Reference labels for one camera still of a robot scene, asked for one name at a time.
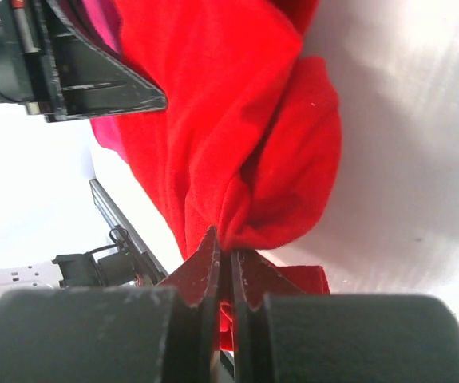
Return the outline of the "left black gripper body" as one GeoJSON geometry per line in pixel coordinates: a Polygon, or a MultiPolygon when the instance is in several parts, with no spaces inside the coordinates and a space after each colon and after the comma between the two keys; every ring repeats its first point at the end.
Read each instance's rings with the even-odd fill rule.
{"type": "Polygon", "coordinates": [[[0,104],[22,105],[48,122],[65,119],[51,44],[56,20],[46,1],[0,1],[0,104]]]}

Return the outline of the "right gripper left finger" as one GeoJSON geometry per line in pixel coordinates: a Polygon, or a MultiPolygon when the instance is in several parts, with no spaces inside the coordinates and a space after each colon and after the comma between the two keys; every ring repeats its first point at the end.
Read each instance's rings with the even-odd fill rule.
{"type": "Polygon", "coordinates": [[[24,289],[0,297],[0,382],[217,382],[220,246],[154,287],[24,289]]]}

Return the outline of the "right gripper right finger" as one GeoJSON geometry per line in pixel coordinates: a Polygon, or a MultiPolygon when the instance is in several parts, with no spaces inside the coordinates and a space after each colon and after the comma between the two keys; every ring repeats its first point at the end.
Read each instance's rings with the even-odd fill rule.
{"type": "Polygon", "coordinates": [[[231,257],[238,382],[459,382],[459,324],[425,295],[307,294],[231,257]]]}

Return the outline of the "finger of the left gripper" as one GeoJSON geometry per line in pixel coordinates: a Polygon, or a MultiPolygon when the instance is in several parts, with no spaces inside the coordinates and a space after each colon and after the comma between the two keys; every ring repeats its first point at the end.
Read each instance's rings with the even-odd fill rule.
{"type": "Polygon", "coordinates": [[[164,92],[105,44],[81,1],[46,1],[45,16],[55,65],[56,119],[166,109],[164,92]]]}

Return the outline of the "red t shirt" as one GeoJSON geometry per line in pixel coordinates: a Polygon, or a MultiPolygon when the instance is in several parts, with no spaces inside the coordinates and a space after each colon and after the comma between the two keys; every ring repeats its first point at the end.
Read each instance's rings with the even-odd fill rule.
{"type": "Polygon", "coordinates": [[[301,54],[315,1],[118,1],[125,58],[164,91],[164,111],[119,116],[133,175],[190,257],[270,250],[305,235],[341,155],[338,95],[301,54]]]}

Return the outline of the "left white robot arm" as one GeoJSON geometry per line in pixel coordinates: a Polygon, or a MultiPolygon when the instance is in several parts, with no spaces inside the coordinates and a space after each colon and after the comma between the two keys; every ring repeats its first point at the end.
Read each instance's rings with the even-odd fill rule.
{"type": "MultiPolygon", "coordinates": [[[[0,104],[49,123],[167,107],[164,92],[126,64],[80,1],[0,1],[0,104]]],[[[83,254],[0,269],[0,294],[20,288],[155,286],[166,278],[145,242],[96,180],[94,202],[110,244],[83,254]]]]}

